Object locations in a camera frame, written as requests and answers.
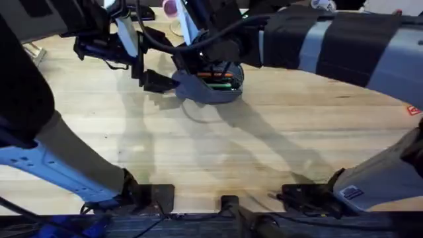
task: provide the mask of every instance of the wood grain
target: wood grain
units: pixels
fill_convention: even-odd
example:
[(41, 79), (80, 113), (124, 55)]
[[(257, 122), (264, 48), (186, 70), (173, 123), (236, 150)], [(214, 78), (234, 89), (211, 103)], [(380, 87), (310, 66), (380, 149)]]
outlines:
[[(150, 23), (173, 42), (166, 22)], [(40, 71), (56, 108), (84, 141), (140, 183), (176, 186), (176, 212), (212, 212), (223, 194), (254, 210), (282, 211), (268, 197), (281, 185), (325, 182), (396, 142), (415, 127), (404, 104), (369, 90), (300, 71), (245, 67), (242, 98), (201, 105), (172, 93), (143, 92), (127, 71), (79, 61), (74, 39), (37, 42)], [(147, 68), (171, 75), (170, 55), (151, 50)], [(0, 168), (1, 195), (38, 214), (75, 214), (82, 201), (18, 170)], [(376, 210), (423, 210), (422, 200)], [(9, 214), (0, 210), (0, 214)]]

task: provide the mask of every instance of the gray robot arm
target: gray robot arm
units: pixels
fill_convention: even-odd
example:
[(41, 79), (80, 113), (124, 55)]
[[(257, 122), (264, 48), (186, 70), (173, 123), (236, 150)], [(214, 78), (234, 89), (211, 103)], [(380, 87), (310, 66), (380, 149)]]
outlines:
[[(21, 45), (54, 34), (104, 33), (102, 28), (108, 30), (110, 15), (114, 15), (120, 38), (116, 41), (123, 45), (127, 59), (136, 58), (138, 35), (129, 17), (119, 15), (124, 1), (106, 3), (106, 10), (91, 0), (0, 3), (0, 50), (5, 59), (0, 80), (0, 164), (58, 185), (97, 211), (128, 213), (152, 203), (155, 185), (138, 185), (127, 170), (109, 163), (71, 131), (54, 110), (49, 86)], [(163, 187), (167, 195), (163, 203), (169, 212), (173, 186), (154, 191)]]
[[(343, 20), (350, 18), (362, 24), (365, 22), (374, 24), (373, 27), (377, 27), (377, 24), (381, 23), (383, 25), (392, 19), (397, 23), (396, 26), (395, 23), (392, 23), (394, 26), (391, 32), (375, 28), (373, 32), (369, 33), (369, 36), (361, 37), (358, 35), (363, 34), (360, 32), (360, 27), (369, 26), (356, 24), (351, 27), (355, 22), (345, 20), (344, 30), (351, 30), (352, 33), (334, 30), (335, 27), (331, 27), (337, 21), (337, 16), (335, 16), (326, 20), (315, 18), (316, 20), (310, 24), (310, 28), (298, 32), (298, 28), (303, 27), (301, 17), (304, 15), (292, 13), (291, 16), (300, 18), (296, 22), (297, 28), (286, 27), (290, 23), (292, 24), (287, 20), (281, 22), (280, 26), (275, 27), (273, 31), (262, 30), (259, 32), (262, 65), (279, 67), (278, 64), (282, 63), (288, 67), (292, 66), (290, 68), (378, 91), (417, 108), (423, 108), (423, 94), (421, 93), (423, 89), (423, 78), (421, 77), (423, 75), (423, 18), (413, 18), (410, 19), (413, 24), (405, 24), (408, 20), (390, 15), (381, 16), (384, 19), (379, 22), (372, 22), (374, 16), (371, 15), (355, 14), (344, 17)], [(291, 35), (281, 37), (284, 30), (290, 32)], [(384, 36), (385, 45), (383, 46), (380, 46), (383, 40), (378, 40), (380, 34), (387, 34)], [(281, 39), (283, 42), (297, 40), (291, 41), (295, 42), (292, 46), (281, 47), (285, 51), (280, 54), (287, 54), (288, 57), (278, 58), (273, 54), (269, 59), (269, 56), (266, 56), (267, 53), (272, 54), (272, 49), (277, 44), (275, 39)], [(295, 49), (298, 40), (300, 42), (303, 40), (297, 45), (300, 47), (298, 54), (289, 57), (290, 50)], [(340, 52), (331, 52), (328, 48)], [(350, 48), (357, 50), (358, 53), (346, 50)], [(378, 55), (375, 55), (374, 48), (381, 48)], [(363, 49), (370, 49), (372, 52), (367, 54), (367, 51)], [(360, 62), (371, 61), (367, 58), (372, 57), (375, 58), (373, 65), (368, 68), (366, 67), (369, 63), (364, 65)], [(423, 196), (422, 130), (422, 125), (420, 125), (419, 128), (407, 133), (398, 143), (368, 161), (337, 173), (334, 184), (330, 185), (330, 192), (354, 211), (365, 211), (374, 205), (385, 202)]]

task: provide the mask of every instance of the pink object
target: pink object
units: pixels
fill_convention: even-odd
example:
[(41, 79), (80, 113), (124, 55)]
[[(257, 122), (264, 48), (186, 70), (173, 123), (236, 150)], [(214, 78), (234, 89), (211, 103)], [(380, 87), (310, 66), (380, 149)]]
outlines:
[(163, 0), (163, 9), (168, 17), (177, 17), (178, 9), (175, 0)]

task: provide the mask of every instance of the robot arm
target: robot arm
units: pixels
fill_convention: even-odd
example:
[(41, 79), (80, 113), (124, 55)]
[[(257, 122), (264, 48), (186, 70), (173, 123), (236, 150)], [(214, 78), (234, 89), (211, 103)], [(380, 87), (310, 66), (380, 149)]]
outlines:
[[(198, 1), (194, 1), (187, 6), (190, 15), (194, 15), (197, 28), (216, 28), (213, 18), (202, 20), (207, 17), (196, 16), (198, 10), (193, 9), (198, 9), (197, 4)], [(229, 8), (210, 11), (208, 15), (228, 14), (225, 11)], [(274, 10), (269, 5), (267, 8), (262, 5), (251, 9), (244, 17), (257, 11), (270, 13)], [(230, 38), (220, 42), (220, 52), (230, 51), (228, 47), (233, 48), (234, 45), (235, 57), (234, 54), (222, 54), (216, 58), (237, 60), (256, 67), (308, 71), (423, 108), (421, 17), (356, 13), (333, 15), (292, 6), (272, 15), (259, 26), (237, 30)], [(384, 202), (423, 196), (422, 129), (420, 125), (365, 163), (339, 171), (324, 186), (285, 185), (279, 197), (288, 208), (300, 210), (299, 207), (304, 205), (290, 203), (292, 199), (284, 199), (287, 196), (295, 201), (307, 201), (315, 208), (339, 217), (348, 212), (365, 211)]]
[[(54, 110), (49, 86), (21, 45), (21, 42), (61, 34), (77, 36), (80, 45), (88, 46), (86, 39), (97, 37), (109, 45), (89, 48), (92, 55), (135, 64), (138, 35), (132, 23), (126, 27), (128, 17), (121, 17), (122, 3), (110, 2), (107, 11), (92, 1), (0, 3), (0, 49), (5, 57), (0, 87), (0, 164), (58, 185), (80, 196), (88, 207), (98, 212), (142, 211), (165, 190), (165, 199), (170, 201), (163, 202), (168, 204), (164, 209), (170, 212), (173, 186), (138, 185), (127, 170), (103, 159), (69, 129)], [(114, 17), (120, 26), (117, 36), (108, 33)], [(82, 48), (77, 50), (86, 53)]]
[[(145, 90), (163, 92), (179, 85), (177, 94), (184, 91), (184, 96), (201, 102), (225, 102), (228, 100), (222, 100), (222, 97), (233, 94), (233, 100), (241, 94), (240, 90), (213, 92), (198, 77), (197, 73), (204, 68), (229, 61), (235, 65), (229, 64), (229, 69), (233, 68), (231, 72), (238, 70), (237, 75), (241, 76), (242, 69), (237, 66), (241, 62), (256, 67), (300, 69), (367, 87), (423, 107), (423, 96), (419, 93), (423, 80), (418, 77), (423, 71), (420, 65), (423, 26), (417, 17), (332, 15), (296, 7), (276, 12), (279, 8), (262, 5), (241, 15), (232, 0), (191, 0), (184, 1), (184, 7), (192, 18), (190, 22), (201, 30), (200, 35), (193, 42), (187, 42), (193, 43), (189, 46), (191, 48), (173, 48), (161, 32), (146, 27), (142, 33), (136, 32), (128, 20), (123, 0), (107, 1), (107, 11), (89, 0), (61, 0), (63, 5), (60, 7), (58, 1), (40, 0), (40, 6), (44, 8), (36, 13), (24, 6), (27, 1), (13, 1), (10, 5), (9, 1), (1, 3), (0, 13), (5, 20), (0, 18), (0, 26), (4, 29), (2, 32), (8, 33), (5, 38), (8, 42), (3, 44), (2, 52), (15, 56), (8, 62), (9, 68), (18, 65), (28, 67), (28, 71), (8, 75), (2, 83), (11, 85), (20, 80), (20, 85), (32, 83), (39, 90), (38, 94), (27, 90), (30, 97), (18, 98), (19, 103), (2, 103), (0, 161), (75, 192), (88, 204), (106, 208), (121, 206), (136, 203), (142, 195), (139, 195), (137, 184), (129, 172), (105, 161), (67, 128), (54, 111), (50, 89), (38, 70), (29, 66), (31, 62), (20, 48), (18, 39), (26, 41), (52, 34), (76, 36), (74, 50), (82, 60), (85, 56), (94, 56), (131, 65), (132, 76), (139, 79)], [(72, 11), (69, 11), (71, 16), (60, 10), (63, 6), (70, 8), (69, 5), (73, 5)], [(10, 14), (8, 7), (14, 9), (16, 15)], [(267, 15), (250, 18), (262, 13)], [(25, 28), (27, 25), (23, 24), (26, 23), (17, 22), (15, 16), (22, 14), (29, 16), (33, 29)], [(44, 28), (41, 21), (49, 17), (61, 20)], [(108, 31), (112, 19), (118, 25), (118, 35)], [(234, 22), (241, 24), (234, 27)], [(228, 26), (232, 27), (228, 34), (209, 40)], [(196, 46), (207, 40), (210, 44)], [(174, 55), (173, 60), (179, 69), (174, 79), (179, 83), (153, 71), (144, 72), (143, 54), (148, 48)], [(218, 67), (222, 74), (227, 70), (228, 67)], [(181, 80), (187, 77), (192, 80)], [(0, 97), (4, 97), (1, 102), (8, 102), (11, 95), (22, 94), (21, 86), (1, 88)], [(28, 106), (35, 102), (46, 102), (43, 107), (37, 106), (43, 110), (34, 111), (34, 107)], [(365, 210), (382, 202), (421, 195), (420, 134), (420, 129), (415, 129), (399, 144), (363, 165), (337, 173), (326, 184), (326, 191), (331, 198), (336, 198), (352, 210)], [(389, 176), (395, 178), (389, 181), (397, 184), (396, 190), (392, 189), (392, 185), (391, 192), (375, 189)], [(118, 179), (111, 181), (107, 179), (110, 177)]]

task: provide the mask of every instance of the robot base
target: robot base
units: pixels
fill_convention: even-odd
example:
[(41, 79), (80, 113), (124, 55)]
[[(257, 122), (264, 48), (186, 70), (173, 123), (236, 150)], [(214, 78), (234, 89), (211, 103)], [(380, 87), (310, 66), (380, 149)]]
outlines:
[(347, 205), (338, 201), (328, 184), (285, 184), (276, 198), (284, 203), (286, 212), (299, 212), (306, 216), (358, 216)]

